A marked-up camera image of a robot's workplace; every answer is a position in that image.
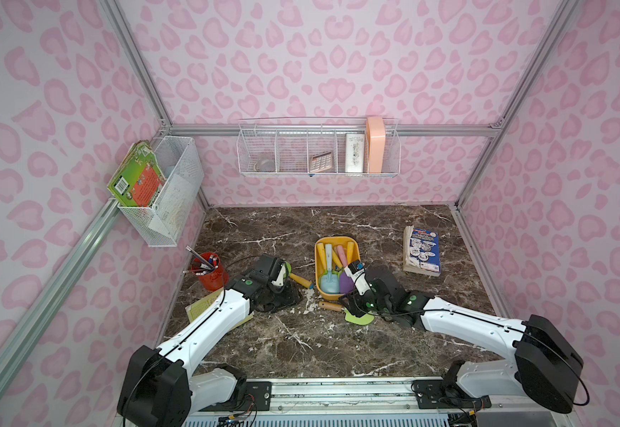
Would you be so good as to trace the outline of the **light blue plastic shovel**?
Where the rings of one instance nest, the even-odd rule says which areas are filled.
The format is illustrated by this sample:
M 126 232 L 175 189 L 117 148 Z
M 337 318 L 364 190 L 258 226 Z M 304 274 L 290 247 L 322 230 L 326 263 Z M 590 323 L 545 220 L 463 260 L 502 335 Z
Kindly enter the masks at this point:
M 323 245 L 326 252 L 327 271 L 320 277 L 320 289 L 326 294 L 336 295 L 339 293 L 339 282 L 333 270 L 332 245 Z

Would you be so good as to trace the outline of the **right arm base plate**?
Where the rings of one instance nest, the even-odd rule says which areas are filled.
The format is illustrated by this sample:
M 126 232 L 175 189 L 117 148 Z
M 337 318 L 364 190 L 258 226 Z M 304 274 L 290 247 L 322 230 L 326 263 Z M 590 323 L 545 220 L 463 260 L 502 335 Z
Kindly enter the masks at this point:
M 464 409 L 480 411 L 492 407 L 489 396 L 472 398 L 459 387 L 443 379 L 420 379 L 412 382 L 419 409 Z

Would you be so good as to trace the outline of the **purple shovel pink handle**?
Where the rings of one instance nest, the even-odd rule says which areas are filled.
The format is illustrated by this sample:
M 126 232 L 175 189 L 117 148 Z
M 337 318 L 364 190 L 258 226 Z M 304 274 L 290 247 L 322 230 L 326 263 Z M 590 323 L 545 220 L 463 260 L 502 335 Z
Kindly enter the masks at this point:
M 339 275 L 339 293 L 348 294 L 354 290 L 354 281 L 347 273 L 348 258 L 342 246 L 337 246 L 336 251 L 342 265 L 342 271 Z

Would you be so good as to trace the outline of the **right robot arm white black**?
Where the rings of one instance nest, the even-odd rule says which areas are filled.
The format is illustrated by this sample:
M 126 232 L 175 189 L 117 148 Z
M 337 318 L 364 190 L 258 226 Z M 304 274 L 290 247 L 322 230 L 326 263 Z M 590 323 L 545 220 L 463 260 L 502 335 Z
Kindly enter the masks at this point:
M 354 291 L 342 304 L 357 317 L 377 315 L 403 328 L 445 334 L 494 353 L 491 362 L 454 361 L 435 402 L 479 408 L 492 396 L 520 396 L 558 414 L 578 406 L 582 357 L 547 318 L 502 318 L 473 311 L 421 291 L 407 291 L 389 270 L 349 264 Z

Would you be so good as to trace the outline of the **yellow plastic storage box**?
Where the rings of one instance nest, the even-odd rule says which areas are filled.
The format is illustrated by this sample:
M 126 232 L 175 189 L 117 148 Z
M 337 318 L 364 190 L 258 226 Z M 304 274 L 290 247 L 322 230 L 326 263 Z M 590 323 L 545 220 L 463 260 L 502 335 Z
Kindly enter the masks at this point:
M 347 243 L 352 240 L 354 242 L 354 261 L 358 260 L 361 258 L 360 256 L 360 249 L 358 246 L 357 241 L 354 238 L 350 238 L 350 237 L 325 237 L 325 238 L 320 238 L 314 245 L 313 248 L 313 254 L 314 254 L 314 260 L 315 260 L 315 267 L 314 267 L 314 275 L 315 275 L 315 282 L 316 282 L 316 287 L 319 289 L 319 293 L 322 296 L 322 298 L 324 300 L 330 301 L 330 302 L 336 302 L 340 296 L 344 295 L 344 294 L 336 294 L 336 295 L 331 295 L 331 294 L 326 294 L 324 292 L 322 292 L 322 290 L 320 289 L 320 277 L 324 274 L 324 272 L 322 272 L 320 270 L 320 262 L 318 260 L 318 254 L 317 254 L 317 250 L 316 250 L 316 245 L 318 243 L 322 243 L 322 244 L 326 244 L 332 245 L 332 252 L 333 252 L 333 270 L 334 273 L 338 276 L 338 282 L 339 282 L 339 275 L 342 271 L 342 265 L 340 262 L 340 259 L 338 258 L 338 254 L 337 254 L 337 246 L 342 246 L 345 249 L 346 252 L 346 247 L 347 247 Z

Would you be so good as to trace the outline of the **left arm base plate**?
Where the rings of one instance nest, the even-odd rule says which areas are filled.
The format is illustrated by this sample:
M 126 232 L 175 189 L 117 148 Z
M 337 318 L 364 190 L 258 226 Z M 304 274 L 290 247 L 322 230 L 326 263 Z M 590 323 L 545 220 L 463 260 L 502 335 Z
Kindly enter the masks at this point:
M 233 395 L 225 402 L 216 403 L 201 409 L 206 412 L 238 412 L 247 410 L 250 405 L 258 411 L 268 411 L 272 398 L 272 383 L 268 381 L 238 382 L 234 387 Z

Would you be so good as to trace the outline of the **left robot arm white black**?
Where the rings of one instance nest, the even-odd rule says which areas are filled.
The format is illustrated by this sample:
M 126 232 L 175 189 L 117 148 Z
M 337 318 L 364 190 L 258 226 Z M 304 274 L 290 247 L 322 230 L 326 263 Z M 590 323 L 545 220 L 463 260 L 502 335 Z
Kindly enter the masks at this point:
M 251 425 L 261 402 L 246 390 L 247 377 L 219 365 L 197 375 L 201 361 L 237 325 L 255 312 L 274 313 L 298 304 L 301 295 L 290 264 L 269 254 L 223 286 L 221 294 L 192 323 L 156 348 L 131 356 L 117 413 L 135 426 L 181 426 L 188 416 L 219 407 L 220 426 Z

